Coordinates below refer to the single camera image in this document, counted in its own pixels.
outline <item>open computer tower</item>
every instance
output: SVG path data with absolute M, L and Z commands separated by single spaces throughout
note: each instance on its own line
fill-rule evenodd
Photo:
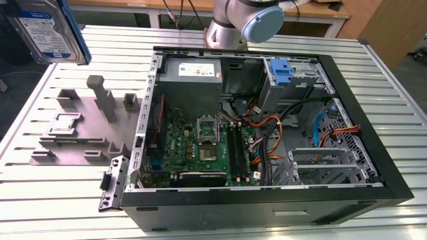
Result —
M 101 189 L 144 231 L 338 224 L 413 197 L 330 56 L 176 47 Z

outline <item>sticker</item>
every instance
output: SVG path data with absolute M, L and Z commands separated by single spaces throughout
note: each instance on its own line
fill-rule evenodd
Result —
M 178 65 L 178 76 L 214 77 L 212 63 L 181 63 Z
M 261 109 L 257 106 L 253 106 L 253 111 L 258 114 L 261 112 Z
M 145 4 L 140 4 L 140 3 L 128 3 L 126 4 L 129 7 L 146 7 L 146 5 Z
M 253 178 L 257 180 L 261 179 L 261 173 L 258 171 L 253 172 Z
M 50 58 L 68 58 L 68 49 L 62 36 L 54 31 L 50 14 L 37 11 L 21 11 L 18 18 L 40 52 Z

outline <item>hard drive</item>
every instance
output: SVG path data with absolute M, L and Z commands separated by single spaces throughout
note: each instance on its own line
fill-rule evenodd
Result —
M 66 0 L 0 0 L 0 10 L 38 63 L 89 64 L 92 56 Z

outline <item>slotted metal table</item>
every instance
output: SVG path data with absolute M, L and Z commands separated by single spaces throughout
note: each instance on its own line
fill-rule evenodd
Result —
M 0 239 L 425 239 L 427 117 L 368 45 L 356 40 L 274 36 L 249 50 L 333 57 L 414 198 L 338 225 L 210 231 L 142 232 L 124 211 L 98 213 L 106 167 L 32 166 L 30 153 L 60 107 L 61 88 L 92 96 L 89 75 L 102 75 L 114 96 L 142 95 L 153 46 L 204 47 L 201 31 L 88 25 L 88 66 L 53 64 L 0 143 Z

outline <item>floor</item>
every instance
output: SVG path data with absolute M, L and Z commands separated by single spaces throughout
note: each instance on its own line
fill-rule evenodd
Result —
M 109 14 L 106 12 L 76 11 L 74 17 L 80 24 L 149 27 L 148 16 L 145 14 Z M 162 28 L 174 29 L 174 24 L 166 16 L 161 16 L 160 22 Z M 201 29 L 197 19 L 192 19 L 190 16 L 182 17 L 180 22 L 186 30 Z M 209 18 L 201 18 L 204 27 L 208 27 L 209 22 Z M 34 62 L 14 66 L 0 57 L 0 79 L 7 86 L 7 90 L 0 92 L 0 140 L 25 104 L 45 69 L 45 65 L 36 64 Z M 413 61 L 412 56 L 406 55 L 392 72 L 420 108 L 427 112 L 427 64 Z
M 427 64 L 406 55 L 392 71 L 420 109 L 427 113 Z

